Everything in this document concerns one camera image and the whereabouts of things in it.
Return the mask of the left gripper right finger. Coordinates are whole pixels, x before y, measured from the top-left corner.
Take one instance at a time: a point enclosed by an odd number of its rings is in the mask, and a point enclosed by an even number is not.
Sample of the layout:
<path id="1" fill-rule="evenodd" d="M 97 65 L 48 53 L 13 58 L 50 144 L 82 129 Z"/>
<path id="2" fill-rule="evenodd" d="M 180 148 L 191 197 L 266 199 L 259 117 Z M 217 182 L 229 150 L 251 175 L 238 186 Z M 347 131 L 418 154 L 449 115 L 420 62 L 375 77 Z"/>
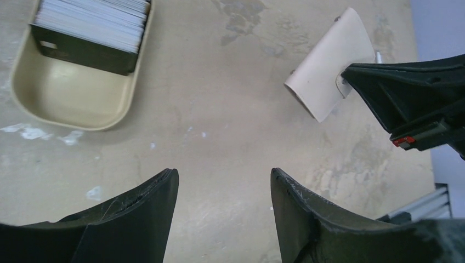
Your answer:
<path id="1" fill-rule="evenodd" d="M 283 262 L 464 262 L 464 220 L 405 224 L 352 213 L 271 170 L 271 199 Z"/>

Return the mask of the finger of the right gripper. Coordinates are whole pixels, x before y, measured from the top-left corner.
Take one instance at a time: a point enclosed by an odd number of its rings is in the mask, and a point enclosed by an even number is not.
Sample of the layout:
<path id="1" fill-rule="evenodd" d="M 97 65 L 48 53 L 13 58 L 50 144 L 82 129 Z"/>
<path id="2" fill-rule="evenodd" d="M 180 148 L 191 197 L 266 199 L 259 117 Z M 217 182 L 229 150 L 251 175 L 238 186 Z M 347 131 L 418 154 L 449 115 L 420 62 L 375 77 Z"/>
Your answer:
<path id="1" fill-rule="evenodd" d="M 464 55 L 400 64 L 354 63 L 341 76 L 396 147 L 424 151 L 449 145 L 464 157 Z"/>

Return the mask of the beige leather card holder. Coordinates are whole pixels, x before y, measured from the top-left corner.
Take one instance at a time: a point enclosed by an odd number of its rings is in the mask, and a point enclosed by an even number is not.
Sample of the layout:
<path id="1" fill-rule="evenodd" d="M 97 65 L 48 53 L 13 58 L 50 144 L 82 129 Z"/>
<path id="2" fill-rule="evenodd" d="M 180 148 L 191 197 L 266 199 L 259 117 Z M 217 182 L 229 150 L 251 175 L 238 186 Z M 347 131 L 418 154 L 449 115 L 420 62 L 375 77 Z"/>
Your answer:
<path id="1" fill-rule="evenodd" d="M 284 85 L 322 122 L 352 90 L 342 72 L 353 63 L 374 63 L 376 53 L 358 13 L 347 8 Z"/>

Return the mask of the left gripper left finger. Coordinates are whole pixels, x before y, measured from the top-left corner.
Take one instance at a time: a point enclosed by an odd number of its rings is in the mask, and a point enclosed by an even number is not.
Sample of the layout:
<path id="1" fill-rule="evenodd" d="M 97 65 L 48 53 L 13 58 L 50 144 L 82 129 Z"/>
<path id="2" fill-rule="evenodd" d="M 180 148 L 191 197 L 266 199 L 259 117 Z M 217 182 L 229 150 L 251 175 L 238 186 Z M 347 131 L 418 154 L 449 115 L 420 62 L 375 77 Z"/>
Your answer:
<path id="1" fill-rule="evenodd" d="M 57 222 L 1 224 L 1 262 L 162 262 L 179 187 L 176 169 Z"/>

